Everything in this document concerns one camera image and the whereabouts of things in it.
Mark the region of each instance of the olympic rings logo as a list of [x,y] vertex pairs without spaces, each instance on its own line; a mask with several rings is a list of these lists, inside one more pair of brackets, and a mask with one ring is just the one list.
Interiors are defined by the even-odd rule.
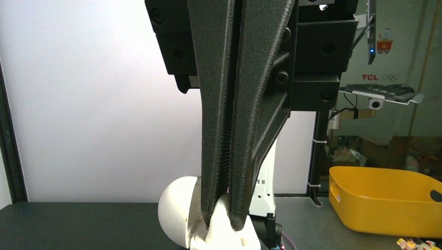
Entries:
[[389,80],[390,82],[396,82],[396,80],[399,79],[399,75],[398,74],[385,74],[383,78],[384,78],[384,80]]

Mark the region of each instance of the white ball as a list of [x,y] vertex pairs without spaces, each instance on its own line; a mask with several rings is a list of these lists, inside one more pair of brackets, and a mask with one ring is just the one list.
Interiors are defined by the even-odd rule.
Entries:
[[189,211],[197,177],[173,181],[158,202],[158,219],[164,233],[178,245],[189,248]]

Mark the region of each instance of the tcl logo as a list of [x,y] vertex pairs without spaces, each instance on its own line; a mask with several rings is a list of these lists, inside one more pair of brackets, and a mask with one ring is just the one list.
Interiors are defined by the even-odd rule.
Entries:
[[375,74],[363,74],[362,80],[377,81],[377,76]]

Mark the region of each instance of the black table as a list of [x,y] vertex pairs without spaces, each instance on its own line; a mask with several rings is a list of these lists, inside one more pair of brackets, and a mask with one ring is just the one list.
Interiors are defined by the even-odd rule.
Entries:
[[[321,201],[276,198],[277,221],[299,250],[400,249],[397,237],[346,228],[328,199]],[[162,232],[156,203],[18,203],[0,210],[0,249],[182,248]]]

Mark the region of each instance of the yellow plastic bin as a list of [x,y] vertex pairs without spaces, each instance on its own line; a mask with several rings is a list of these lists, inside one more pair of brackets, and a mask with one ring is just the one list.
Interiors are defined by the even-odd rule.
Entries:
[[442,182],[396,169],[330,168],[329,199],[342,223],[366,233],[442,238]]

